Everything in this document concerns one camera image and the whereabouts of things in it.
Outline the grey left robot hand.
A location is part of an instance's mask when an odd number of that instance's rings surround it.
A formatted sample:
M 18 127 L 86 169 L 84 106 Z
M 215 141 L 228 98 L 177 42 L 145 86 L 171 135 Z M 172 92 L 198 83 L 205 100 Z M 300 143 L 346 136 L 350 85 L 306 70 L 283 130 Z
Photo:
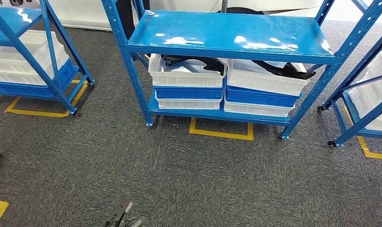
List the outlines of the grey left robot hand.
M 145 221 L 145 217 L 131 217 L 124 221 L 125 227 L 139 227 Z

